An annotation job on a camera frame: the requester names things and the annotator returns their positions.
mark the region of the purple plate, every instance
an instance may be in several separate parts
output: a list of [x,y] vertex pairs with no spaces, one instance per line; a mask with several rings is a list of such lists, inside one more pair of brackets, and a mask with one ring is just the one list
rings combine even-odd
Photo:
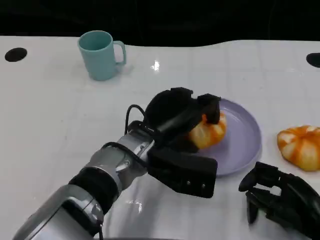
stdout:
[[220,110],[226,116],[226,134],[217,145],[196,155],[218,162],[217,176],[240,171],[255,163],[262,150],[261,131],[255,118],[242,106],[222,99]]

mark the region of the pastry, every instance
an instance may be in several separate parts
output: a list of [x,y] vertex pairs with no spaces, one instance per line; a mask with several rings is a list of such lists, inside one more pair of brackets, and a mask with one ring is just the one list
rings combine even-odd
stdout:
[[320,128],[304,125],[283,130],[277,145],[287,161],[305,171],[320,169]]
[[207,123],[207,116],[202,115],[202,121],[189,132],[189,139],[199,148],[205,149],[219,143],[227,131],[227,119],[220,112],[218,124]]

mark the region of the white table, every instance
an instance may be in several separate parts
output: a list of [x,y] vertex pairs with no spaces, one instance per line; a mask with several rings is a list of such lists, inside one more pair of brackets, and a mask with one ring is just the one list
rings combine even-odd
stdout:
[[[290,165],[276,145],[280,130],[320,124],[320,71],[306,62],[308,53],[320,51],[320,42],[126,46],[123,73],[105,82],[89,79],[76,42],[72,37],[0,37],[1,239],[11,239],[98,148],[118,140],[130,104],[145,108],[156,93],[171,87],[190,88],[195,96],[220,95],[244,106],[261,127],[261,161],[304,178],[320,191],[320,173]],[[26,48],[27,57],[5,61],[5,53],[15,47]],[[140,118],[136,111],[134,118]],[[106,236],[302,239],[263,214],[249,228],[246,198],[238,192],[249,170],[217,179],[212,199],[175,193],[146,174],[122,193],[106,216]]]

